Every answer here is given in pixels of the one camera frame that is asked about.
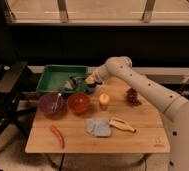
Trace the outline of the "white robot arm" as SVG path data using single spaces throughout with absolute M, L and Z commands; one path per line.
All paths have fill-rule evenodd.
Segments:
M 135 89 L 173 124 L 168 171 L 189 171 L 189 100 L 132 69 L 129 57 L 110 57 L 89 75 L 102 83 L 117 77 Z

